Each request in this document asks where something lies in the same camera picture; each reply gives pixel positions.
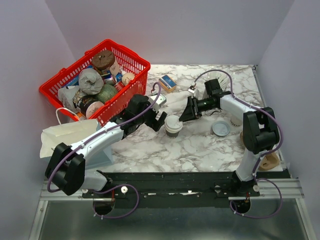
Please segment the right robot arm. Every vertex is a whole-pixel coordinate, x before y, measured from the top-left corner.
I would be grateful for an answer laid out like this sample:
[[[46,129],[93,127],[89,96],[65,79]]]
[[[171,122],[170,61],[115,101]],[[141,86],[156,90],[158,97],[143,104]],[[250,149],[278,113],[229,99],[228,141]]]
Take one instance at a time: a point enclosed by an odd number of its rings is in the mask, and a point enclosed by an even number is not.
[[[199,119],[203,112],[213,109],[229,112],[242,121],[245,152],[240,165],[232,174],[230,183],[230,191],[241,196],[254,184],[263,154],[271,151],[280,141],[274,111],[270,107],[259,108],[237,100],[230,91],[223,91],[217,79],[208,80],[204,85],[207,97],[199,100],[189,96],[179,121]]]

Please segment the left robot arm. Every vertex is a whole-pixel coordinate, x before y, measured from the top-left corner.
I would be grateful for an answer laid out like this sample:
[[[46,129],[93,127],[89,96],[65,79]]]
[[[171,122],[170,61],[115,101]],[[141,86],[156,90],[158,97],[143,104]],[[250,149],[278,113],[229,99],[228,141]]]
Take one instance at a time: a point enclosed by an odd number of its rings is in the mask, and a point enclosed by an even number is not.
[[[111,185],[107,177],[99,172],[88,173],[89,161],[112,144],[134,133],[141,125],[155,132],[165,123],[166,112],[157,116],[160,107],[166,103],[162,94],[145,96],[135,94],[126,108],[113,116],[103,127],[78,142],[58,144],[47,165],[47,191],[62,191],[67,196],[78,190],[93,190],[99,197],[110,194]]]

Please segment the white coffee cup lid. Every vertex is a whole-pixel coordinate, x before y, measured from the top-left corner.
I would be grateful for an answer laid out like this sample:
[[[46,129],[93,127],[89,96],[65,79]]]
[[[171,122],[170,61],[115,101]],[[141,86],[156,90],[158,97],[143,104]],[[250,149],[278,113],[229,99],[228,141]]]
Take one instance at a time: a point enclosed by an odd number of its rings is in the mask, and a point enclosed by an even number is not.
[[[169,128],[183,128],[183,122],[179,121],[179,117],[177,115],[169,115],[165,119],[164,127]]]

